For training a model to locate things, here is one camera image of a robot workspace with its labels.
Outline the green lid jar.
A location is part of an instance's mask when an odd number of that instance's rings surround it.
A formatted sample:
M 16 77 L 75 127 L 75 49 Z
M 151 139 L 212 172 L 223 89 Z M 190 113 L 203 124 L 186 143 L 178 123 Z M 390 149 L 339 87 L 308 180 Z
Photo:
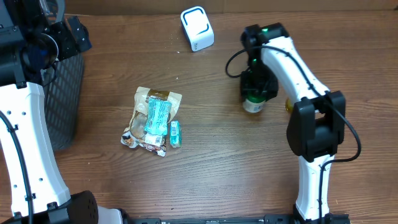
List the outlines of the green lid jar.
M 248 94 L 243 101 L 243 108 L 249 113 L 258 113 L 263 109 L 265 102 L 266 98 L 263 96 Z

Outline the yellow liquid bottle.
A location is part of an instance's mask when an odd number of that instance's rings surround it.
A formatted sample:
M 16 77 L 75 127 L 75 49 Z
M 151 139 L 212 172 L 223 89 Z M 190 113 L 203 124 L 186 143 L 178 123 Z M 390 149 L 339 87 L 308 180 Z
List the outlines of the yellow liquid bottle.
M 287 111 L 289 114 L 292 113 L 293 107 L 294 107 L 294 106 L 293 106 L 293 104 L 291 103 L 290 99 L 289 99 L 289 98 L 286 99 L 286 101 L 285 101 L 285 109 L 286 109 L 286 111 Z

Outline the small teal tissue pack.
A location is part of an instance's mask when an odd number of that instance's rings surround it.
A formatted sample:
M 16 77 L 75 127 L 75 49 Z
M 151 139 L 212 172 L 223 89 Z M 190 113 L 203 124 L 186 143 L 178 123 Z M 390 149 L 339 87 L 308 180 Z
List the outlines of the small teal tissue pack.
M 182 130 L 178 121 L 170 123 L 170 145 L 174 148 L 182 146 Z

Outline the teal wet wipes pack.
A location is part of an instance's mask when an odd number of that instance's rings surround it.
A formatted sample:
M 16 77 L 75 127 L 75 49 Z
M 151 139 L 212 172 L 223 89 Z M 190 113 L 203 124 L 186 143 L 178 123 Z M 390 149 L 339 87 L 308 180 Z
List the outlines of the teal wet wipes pack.
M 172 104 L 169 101 L 149 98 L 148 118 L 144 130 L 152 135 L 165 136 Z

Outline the brown white snack bag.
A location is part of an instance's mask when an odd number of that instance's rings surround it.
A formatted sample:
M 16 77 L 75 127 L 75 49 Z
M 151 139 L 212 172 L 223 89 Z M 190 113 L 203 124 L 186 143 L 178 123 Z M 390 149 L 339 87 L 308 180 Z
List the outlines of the brown white snack bag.
M 144 130 L 148 118 L 149 98 L 169 101 L 172 104 L 165 136 L 152 135 Z M 178 112 L 181 100 L 182 95 L 179 93 L 138 87 L 134 95 L 132 118 L 121 136 L 121 143 L 131 149 L 142 147 L 157 156 L 165 157 L 167 142 L 170 142 L 170 123 L 176 121 L 174 117 Z

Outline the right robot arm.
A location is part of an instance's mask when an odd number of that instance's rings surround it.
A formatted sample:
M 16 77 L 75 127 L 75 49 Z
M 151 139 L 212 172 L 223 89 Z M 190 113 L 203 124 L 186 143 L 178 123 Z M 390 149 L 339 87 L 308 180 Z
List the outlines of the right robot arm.
M 332 92 L 307 67 L 282 24 L 248 26 L 240 37 L 248 53 L 248 69 L 241 73 L 243 107 L 262 110 L 282 86 L 292 109 L 287 141 L 298 157 L 299 187 L 290 223 L 349 223 L 334 215 L 327 202 L 331 161 L 344 140 L 345 98 Z

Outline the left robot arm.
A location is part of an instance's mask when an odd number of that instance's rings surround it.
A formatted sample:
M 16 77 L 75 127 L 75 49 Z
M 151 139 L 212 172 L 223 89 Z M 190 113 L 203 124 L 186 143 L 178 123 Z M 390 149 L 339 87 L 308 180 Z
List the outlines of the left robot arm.
M 1 147 L 11 183 L 9 223 L 98 223 L 90 191 L 71 194 L 45 120 L 42 72 L 91 47 L 63 1 L 1 2 Z

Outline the white barcode scanner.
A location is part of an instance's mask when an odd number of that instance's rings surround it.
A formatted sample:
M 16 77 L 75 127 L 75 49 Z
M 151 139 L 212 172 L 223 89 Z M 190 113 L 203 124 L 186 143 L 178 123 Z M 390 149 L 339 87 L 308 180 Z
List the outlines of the white barcode scanner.
M 204 8 L 194 6 L 186 9 L 181 13 L 180 20 L 193 52 L 203 50 L 214 44 L 215 35 Z

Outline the grey plastic basket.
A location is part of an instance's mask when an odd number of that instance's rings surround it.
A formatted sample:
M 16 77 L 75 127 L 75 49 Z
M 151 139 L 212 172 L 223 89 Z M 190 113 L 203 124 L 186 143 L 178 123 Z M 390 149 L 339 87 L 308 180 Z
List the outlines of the grey plastic basket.
M 67 22 L 65 2 L 49 0 L 45 10 L 50 25 Z M 84 61 L 80 54 L 59 61 L 42 71 L 45 93 L 45 120 L 50 143 L 54 151 L 72 145 L 75 136 L 80 88 L 84 74 Z

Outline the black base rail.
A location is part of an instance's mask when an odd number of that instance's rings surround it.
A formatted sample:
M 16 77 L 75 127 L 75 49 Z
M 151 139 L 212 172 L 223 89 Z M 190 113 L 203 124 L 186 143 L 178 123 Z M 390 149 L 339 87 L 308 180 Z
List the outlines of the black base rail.
M 161 218 L 131 218 L 128 214 L 116 211 L 115 215 L 101 215 L 98 223 L 112 224 L 299 224 L 299 223 L 341 223 L 350 224 L 348 215 L 327 214 L 319 220 L 301 220 L 298 215 L 264 215 L 263 217 L 246 218 L 187 218 L 187 219 L 161 219 Z

